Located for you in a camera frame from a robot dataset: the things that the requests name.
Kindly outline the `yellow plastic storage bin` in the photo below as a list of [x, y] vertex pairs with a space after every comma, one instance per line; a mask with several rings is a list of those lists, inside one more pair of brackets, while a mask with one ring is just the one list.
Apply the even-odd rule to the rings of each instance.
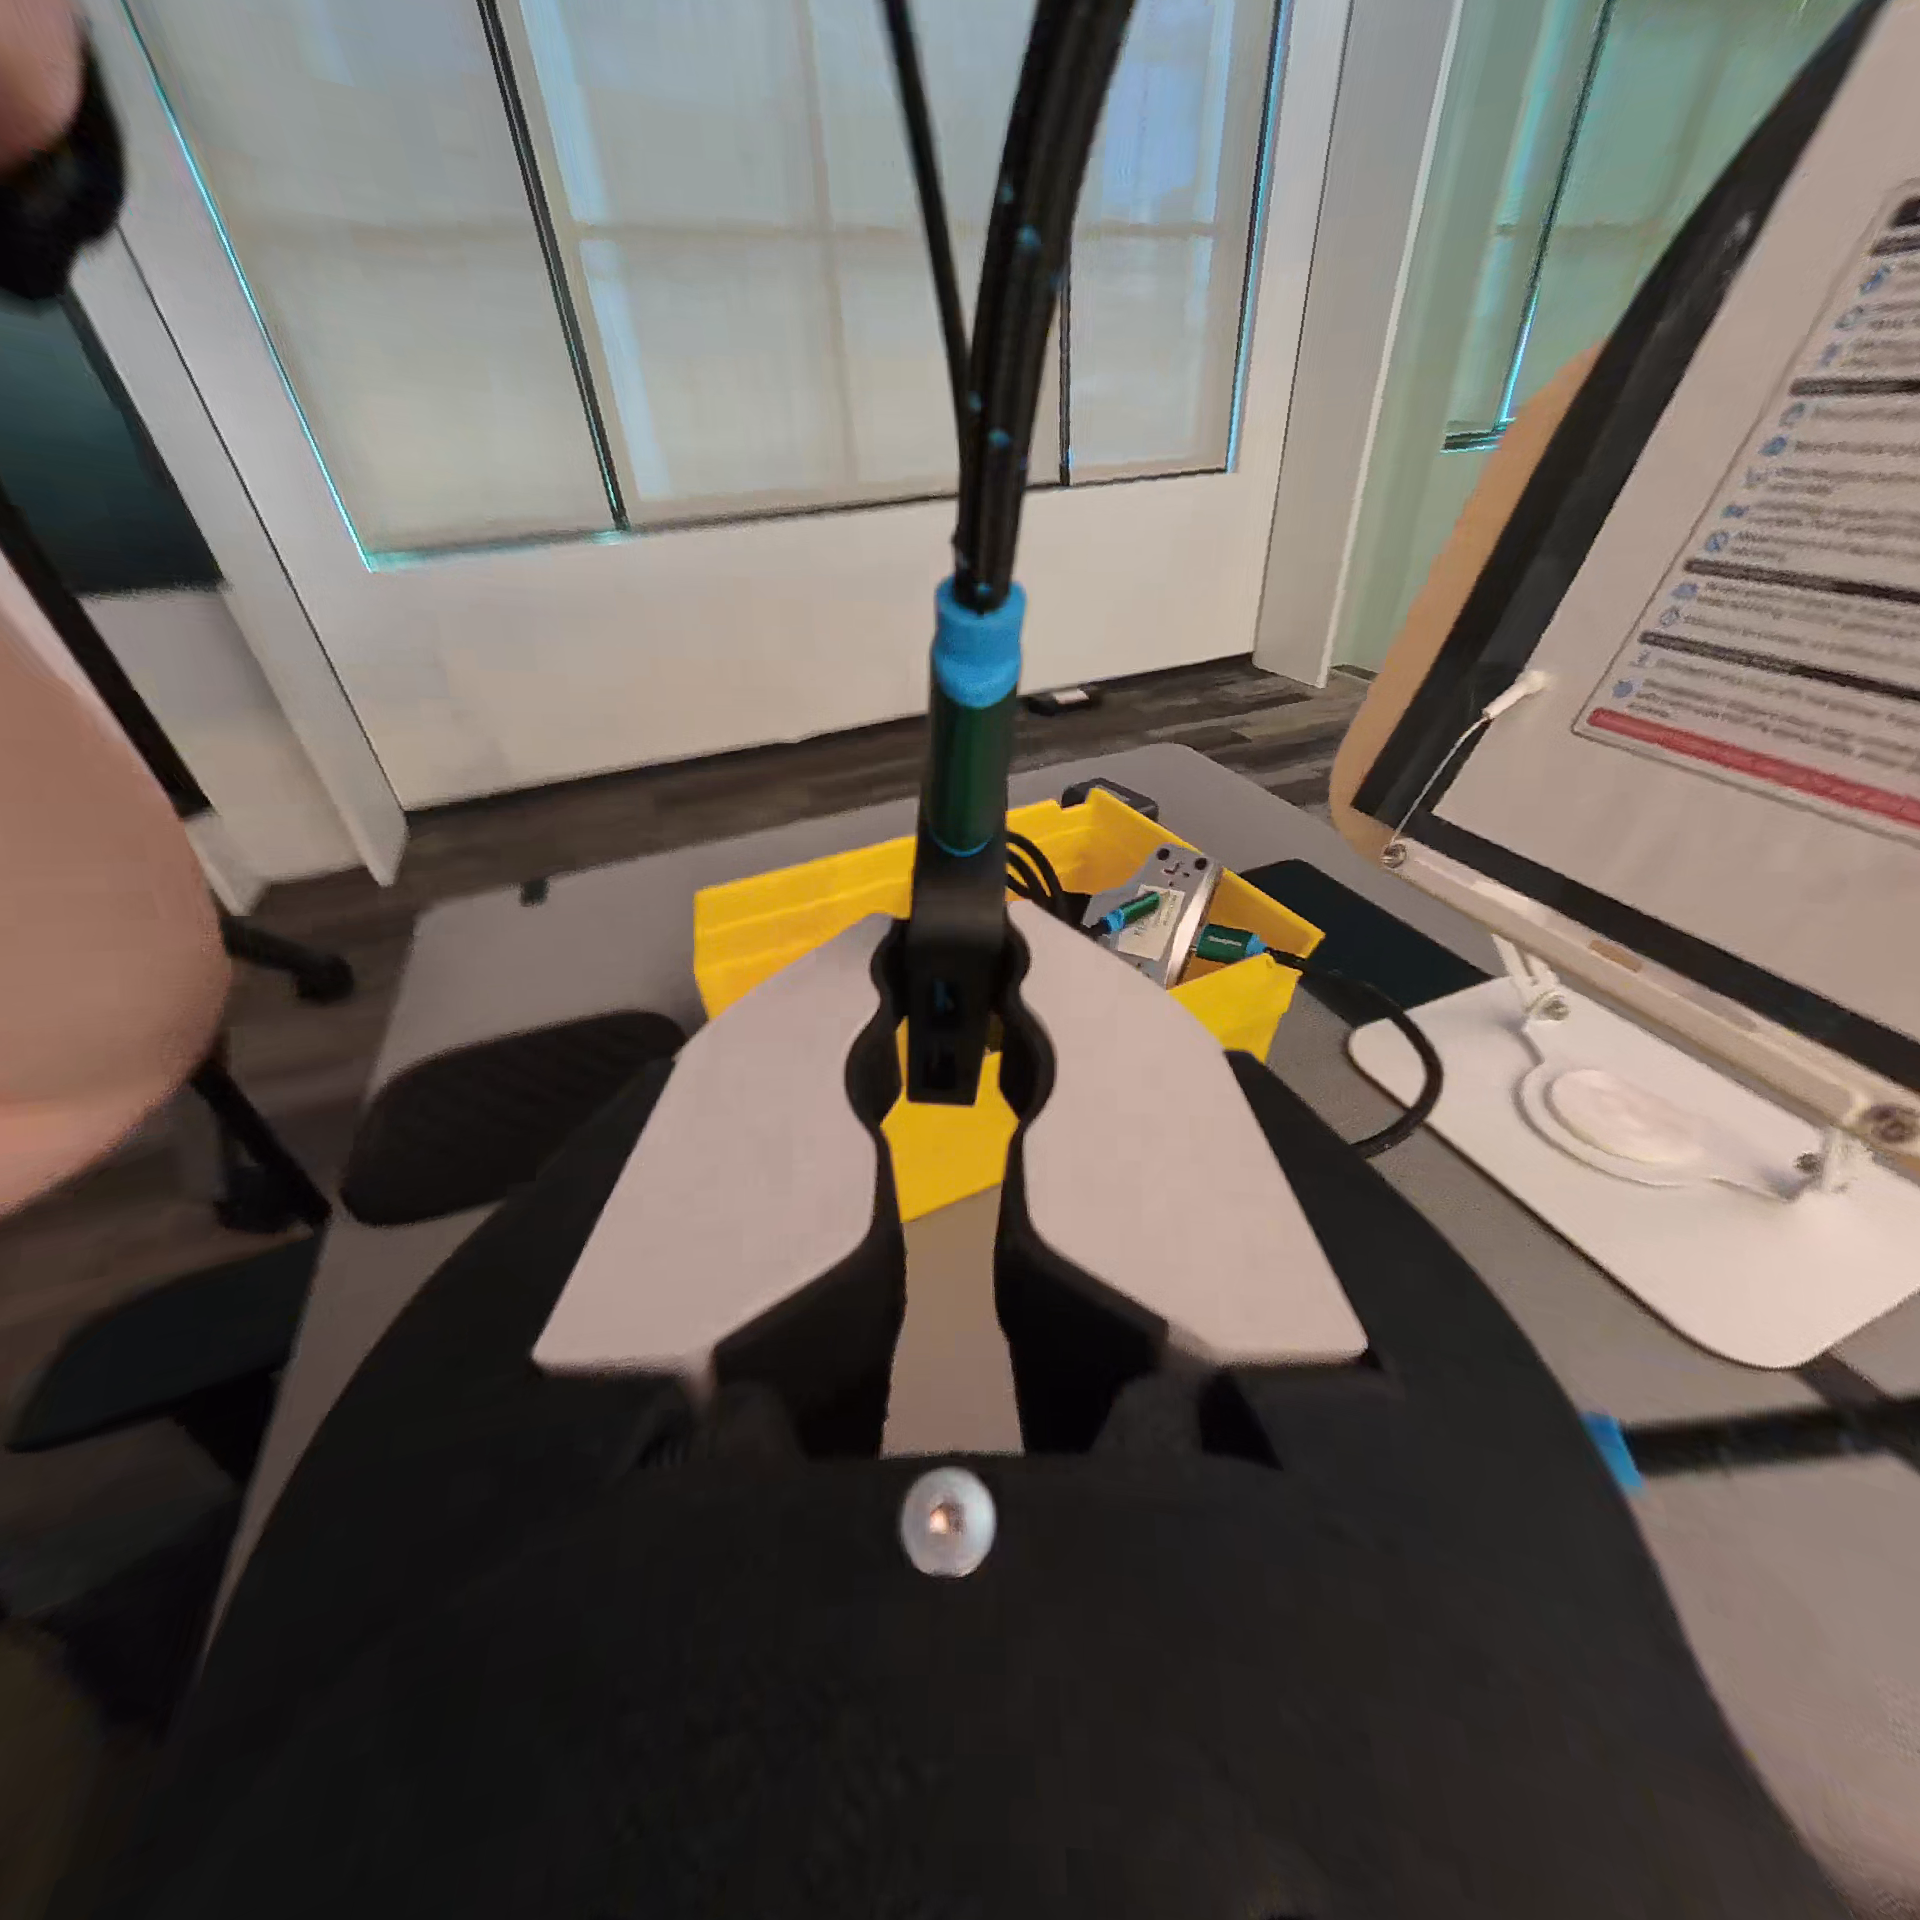
[[[1013, 805], [1008, 825], [1046, 851], [1064, 891], [1089, 899], [1131, 891], [1153, 847], [1179, 842], [1179, 832], [1109, 798], [1069, 809], [1059, 798], [1021, 803]], [[915, 834], [898, 834], [701, 888], [691, 901], [691, 972], [701, 1010], [723, 1016], [767, 977], [862, 918], [907, 914], [915, 846]], [[1222, 1049], [1265, 1057], [1297, 983], [1282, 956], [1310, 956], [1323, 933], [1224, 864], [1210, 899], [1210, 923], [1255, 933], [1265, 949], [1235, 962], [1191, 956], [1169, 992]], [[1000, 1057], [987, 1057], [973, 1106], [900, 1101], [883, 1134], [890, 1147], [906, 1221], [992, 1187], [1014, 1136], [1014, 1113], [1000, 1096]]]

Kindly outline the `black table pad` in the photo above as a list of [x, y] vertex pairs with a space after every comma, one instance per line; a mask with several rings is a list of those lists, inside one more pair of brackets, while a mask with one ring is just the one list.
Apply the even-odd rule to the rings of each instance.
[[1389, 906], [1351, 891], [1307, 858], [1277, 858], [1241, 878], [1319, 927], [1310, 997], [1350, 1025], [1382, 1019], [1382, 1004], [1423, 1010], [1432, 999], [1482, 987], [1488, 972], [1437, 944]]

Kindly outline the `white framed glass window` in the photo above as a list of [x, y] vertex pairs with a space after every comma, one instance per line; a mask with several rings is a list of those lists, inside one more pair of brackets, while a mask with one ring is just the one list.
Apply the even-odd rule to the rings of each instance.
[[[943, 338], [878, 3], [88, 3], [123, 248], [402, 805], [924, 710]], [[1350, 3], [1140, 3], [1021, 686], [1256, 642]]]

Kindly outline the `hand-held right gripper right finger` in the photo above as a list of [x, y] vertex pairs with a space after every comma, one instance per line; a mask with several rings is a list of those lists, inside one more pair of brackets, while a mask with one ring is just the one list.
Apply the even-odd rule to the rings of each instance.
[[1334, 1374], [1369, 1332], [1267, 1140], [1245, 1068], [1169, 992], [1008, 906], [992, 1298], [1024, 1452], [1087, 1452], [1169, 1374]]

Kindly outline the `person's left forearm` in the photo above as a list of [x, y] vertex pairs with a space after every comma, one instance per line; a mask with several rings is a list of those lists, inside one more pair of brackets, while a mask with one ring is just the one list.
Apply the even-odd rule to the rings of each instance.
[[3, 569], [3, 1211], [108, 1158], [202, 1064], [230, 956], [143, 758]]

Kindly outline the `instruction sign on white stand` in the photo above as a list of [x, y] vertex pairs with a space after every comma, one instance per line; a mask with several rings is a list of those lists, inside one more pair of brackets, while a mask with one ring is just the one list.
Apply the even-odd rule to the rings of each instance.
[[1713, 1357], [1916, 1296], [1916, 3], [1858, 3], [1458, 515], [1334, 777], [1479, 923], [1432, 1129]]

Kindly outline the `black mesh office chair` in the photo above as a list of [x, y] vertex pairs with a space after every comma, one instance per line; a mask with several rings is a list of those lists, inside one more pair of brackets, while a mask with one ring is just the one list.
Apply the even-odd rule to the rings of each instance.
[[682, 1042], [669, 1016], [619, 1010], [429, 1055], [365, 1104], [338, 1202], [370, 1227], [500, 1206]]

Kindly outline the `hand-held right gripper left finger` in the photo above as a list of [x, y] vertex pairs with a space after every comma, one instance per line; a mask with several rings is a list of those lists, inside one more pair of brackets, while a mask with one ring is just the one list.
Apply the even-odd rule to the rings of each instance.
[[890, 918], [862, 918], [676, 1057], [533, 1344], [549, 1377], [764, 1387], [802, 1446], [883, 1446], [906, 1227]]

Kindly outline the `silver hdmi adapter box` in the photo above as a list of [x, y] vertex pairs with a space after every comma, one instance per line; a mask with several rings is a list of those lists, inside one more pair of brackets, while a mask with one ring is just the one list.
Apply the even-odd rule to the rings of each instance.
[[1222, 864], [1183, 842], [1161, 842], [1106, 912], [1106, 946], [1159, 990], [1179, 987], [1210, 919]]

